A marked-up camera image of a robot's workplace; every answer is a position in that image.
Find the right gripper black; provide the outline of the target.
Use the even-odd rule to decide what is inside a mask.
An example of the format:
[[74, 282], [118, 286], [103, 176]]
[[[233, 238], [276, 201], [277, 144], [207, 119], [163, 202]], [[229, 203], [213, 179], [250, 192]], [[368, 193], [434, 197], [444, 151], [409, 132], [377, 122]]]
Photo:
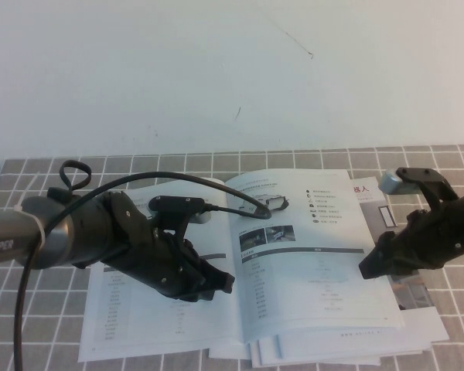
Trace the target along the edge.
[[464, 199], [440, 201], [426, 211], [411, 213], [408, 225], [396, 236], [394, 231], [382, 233], [359, 269], [363, 279], [406, 275], [442, 268], [462, 255]]

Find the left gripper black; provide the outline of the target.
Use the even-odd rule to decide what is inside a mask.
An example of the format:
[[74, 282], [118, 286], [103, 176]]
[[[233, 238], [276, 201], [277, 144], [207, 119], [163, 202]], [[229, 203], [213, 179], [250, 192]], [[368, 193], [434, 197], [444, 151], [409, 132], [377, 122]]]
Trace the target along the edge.
[[211, 301], [231, 294], [235, 277], [202, 259], [185, 238], [190, 220], [206, 210], [203, 199], [156, 196], [147, 217], [124, 192], [109, 192], [104, 206], [113, 218], [113, 243], [101, 261], [171, 299]]

